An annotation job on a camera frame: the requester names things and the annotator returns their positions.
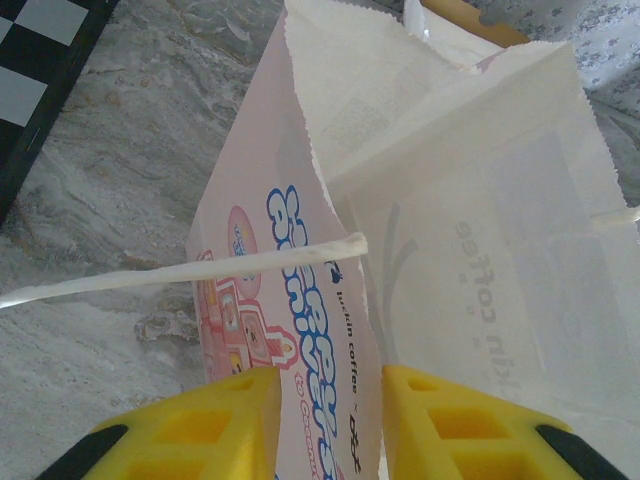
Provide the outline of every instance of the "paper bag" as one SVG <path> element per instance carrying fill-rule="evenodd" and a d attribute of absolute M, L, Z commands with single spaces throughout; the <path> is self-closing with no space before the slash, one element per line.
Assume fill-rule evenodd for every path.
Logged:
<path fill-rule="evenodd" d="M 606 421 L 640 438 L 634 212 L 572 55 L 532 43 L 461 68 L 388 15 L 286 2 L 188 244 L 368 237 L 368 312 L 355 260 L 197 285 L 210 379 L 283 369 L 281 480 L 375 478 L 367 315 L 384 362 L 559 414 L 614 461 Z"/>

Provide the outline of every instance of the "white paper bag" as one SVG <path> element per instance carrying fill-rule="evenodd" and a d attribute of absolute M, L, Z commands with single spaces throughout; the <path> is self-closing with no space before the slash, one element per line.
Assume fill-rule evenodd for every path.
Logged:
<path fill-rule="evenodd" d="M 290 188 L 297 196 L 289 206 Z M 284 217 L 269 202 L 274 189 L 287 204 L 284 217 L 301 215 L 287 217 L 288 235 L 300 219 L 312 243 L 344 235 L 342 225 L 367 235 L 368 317 L 383 361 L 559 415 L 611 460 L 632 465 L 624 448 L 640 441 L 640 250 L 569 45 L 532 43 L 461 68 L 388 15 L 287 1 L 200 204 L 191 258 L 283 248 L 274 218 Z M 331 298 L 343 382 L 336 448 L 318 463 L 326 460 L 328 416 L 310 424 L 309 436 L 300 433 L 309 416 L 296 395 L 312 390 L 295 373 L 304 378 L 309 365 L 290 366 L 281 480 L 292 472 L 376 475 L 379 364 L 358 262 L 336 267 L 314 270 Z M 334 276 L 350 289 L 336 290 Z M 263 275 L 258 300 L 267 330 L 281 328 L 302 351 L 305 335 L 287 314 L 296 298 L 287 278 Z M 228 283 L 239 291 L 254 280 Z M 246 290 L 234 293 L 245 306 L 253 294 Z M 200 307 L 202 320 L 209 307 Z M 349 391 L 346 313 L 358 355 L 369 359 L 358 362 L 357 394 Z M 214 343 L 205 355 L 217 355 Z M 228 345 L 221 351 L 227 355 Z M 349 448 L 356 424 L 368 432 L 357 452 Z M 607 436 L 613 428 L 624 437 L 615 444 Z"/>

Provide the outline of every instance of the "black and white checkered board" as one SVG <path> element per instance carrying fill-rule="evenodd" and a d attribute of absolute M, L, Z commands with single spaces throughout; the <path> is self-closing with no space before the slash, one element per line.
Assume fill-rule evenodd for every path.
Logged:
<path fill-rule="evenodd" d="M 118 0 L 0 0 L 0 224 Z"/>

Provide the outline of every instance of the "white tile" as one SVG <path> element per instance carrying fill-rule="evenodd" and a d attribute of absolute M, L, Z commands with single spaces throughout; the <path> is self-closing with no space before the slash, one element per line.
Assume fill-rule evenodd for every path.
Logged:
<path fill-rule="evenodd" d="M 46 89 L 44 83 L 0 67 L 0 118 L 24 127 Z"/>
<path fill-rule="evenodd" d="M 6 18 L 0 17 L 0 43 L 2 43 L 2 40 L 4 40 L 4 37 L 11 28 L 11 25 L 13 25 L 12 22 L 7 20 Z"/>
<path fill-rule="evenodd" d="M 27 0 L 16 23 L 70 45 L 88 10 L 67 0 Z"/>

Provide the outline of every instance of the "gray marble countertop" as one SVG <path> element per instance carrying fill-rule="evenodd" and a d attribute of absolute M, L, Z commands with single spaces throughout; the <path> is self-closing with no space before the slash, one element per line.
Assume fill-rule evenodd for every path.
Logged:
<path fill-rule="evenodd" d="M 184 261 L 280 8 L 121 0 L 0 232 L 1 291 Z M 0 312 L 0 478 L 33 478 L 101 420 L 202 383 L 194 317 L 188 285 Z"/>

